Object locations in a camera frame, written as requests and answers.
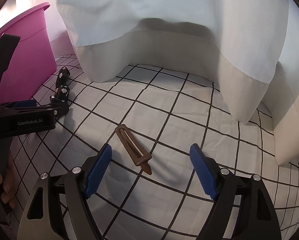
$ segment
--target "checkered cloth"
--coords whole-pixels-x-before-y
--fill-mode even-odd
[[[188,73],[149,65],[128,65],[104,83],[90,82],[75,55],[57,59],[57,71],[34,95],[40,105],[54,94],[57,73],[67,66],[70,110],[54,130],[17,136],[11,151],[18,185],[11,226],[17,230],[39,174],[65,174],[112,146],[112,161],[88,205],[105,239],[191,240],[202,228],[213,200],[206,195],[189,158],[193,143],[234,174],[259,174],[272,198],[282,239],[299,226],[299,158],[277,166],[271,113],[261,103],[247,125],[234,120],[219,88]],[[152,154],[153,174],[134,166],[115,127],[126,124]],[[67,203],[62,211],[70,239],[76,239]],[[231,238],[237,196],[224,239]]]

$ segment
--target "pink container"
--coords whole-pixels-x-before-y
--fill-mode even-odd
[[[0,37],[3,33],[21,37],[2,77],[0,103],[29,100],[56,71],[44,15],[49,6],[48,2],[41,3],[0,28]]]

